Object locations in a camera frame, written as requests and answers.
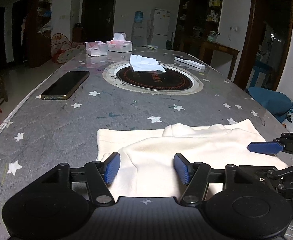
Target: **phone screen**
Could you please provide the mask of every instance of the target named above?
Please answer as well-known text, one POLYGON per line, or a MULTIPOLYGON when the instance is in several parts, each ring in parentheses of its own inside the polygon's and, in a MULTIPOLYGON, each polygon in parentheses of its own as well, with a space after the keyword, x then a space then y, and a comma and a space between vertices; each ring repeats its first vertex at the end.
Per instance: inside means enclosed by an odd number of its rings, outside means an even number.
POLYGON ((60 77, 52 86, 45 90, 43 96, 66 96, 68 92, 85 76, 89 71, 69 71, 60 77))

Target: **white cloth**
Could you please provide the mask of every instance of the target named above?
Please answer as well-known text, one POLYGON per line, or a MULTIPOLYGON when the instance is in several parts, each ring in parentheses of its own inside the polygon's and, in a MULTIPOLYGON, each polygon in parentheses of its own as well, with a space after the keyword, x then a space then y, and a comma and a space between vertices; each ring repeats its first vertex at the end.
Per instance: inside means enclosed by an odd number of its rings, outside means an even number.
MULTIPOLYGON (((192 128, 178 123, 164 130, 99 129, 97 159, 104 161, 113 152, 120 153, 120 169, 109 187, 115 200, 119 196, 179 198, 185 186, 173 167, 175 153, 216 169, 226 164, 287 167, 276 156, 249 152, 246 147, 252 141, 265 140, 249 119, 226 126, 192 128)), ((207 197, 221 190, 221 184, 210 184, 207 197)))
POLYGON ((156 71, 160 70, 165 72, 164 67, 162 67, 155 58, 142 57, 140 55, 130 56, 130 64, 133 68, 133 71, 156 71))

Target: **white tissue box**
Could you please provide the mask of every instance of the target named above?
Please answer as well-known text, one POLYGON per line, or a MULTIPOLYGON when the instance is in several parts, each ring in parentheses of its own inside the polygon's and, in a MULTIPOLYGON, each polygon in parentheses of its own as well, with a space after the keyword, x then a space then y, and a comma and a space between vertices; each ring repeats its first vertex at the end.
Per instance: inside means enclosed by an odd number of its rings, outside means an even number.
POLYGON ((125 40, 125 33, 114 33, 112 41, 107 41, 107 49, 115 52, 132 51, 132 42, 125 40))
POLYGON ((90 56, 107 55, 107 44, 102 41, 87 41, 85 44, 86 53, 90 56))

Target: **wooden cabinet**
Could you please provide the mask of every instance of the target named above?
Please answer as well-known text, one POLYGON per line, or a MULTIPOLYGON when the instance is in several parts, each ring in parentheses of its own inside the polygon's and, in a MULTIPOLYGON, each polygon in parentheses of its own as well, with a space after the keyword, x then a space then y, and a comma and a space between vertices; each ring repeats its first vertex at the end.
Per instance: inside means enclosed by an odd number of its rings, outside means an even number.
POLYGON ((28 0, 25 34, 30 68, 51 59, 51 30, 44 28, 51 19, 51 3, 52 0, 28 0))
MULTIPOLYGON (((199 56, 202 41, 208 38, 211 31, 218 32, 222 0, 219 2, 214 6, 210 0, 180 0, 174 50, 199 56)), ((212 54, 208 52, 204 56, 206 63, 211 62, 212 54)))

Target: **bottle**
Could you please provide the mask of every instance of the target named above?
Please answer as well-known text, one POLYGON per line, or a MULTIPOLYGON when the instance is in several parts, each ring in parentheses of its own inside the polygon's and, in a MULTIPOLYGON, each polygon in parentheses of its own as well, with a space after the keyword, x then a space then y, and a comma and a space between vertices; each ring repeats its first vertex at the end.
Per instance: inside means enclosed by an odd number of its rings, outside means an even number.
POLYGON ((210 31, 210 34, 208 35, 207 40, 208 40, 208 41, 212 41, 212 42, 214 42, 214 39, 216 40, 215 37, 216 37, 216 36, 215 36, 215 31, 210 31))

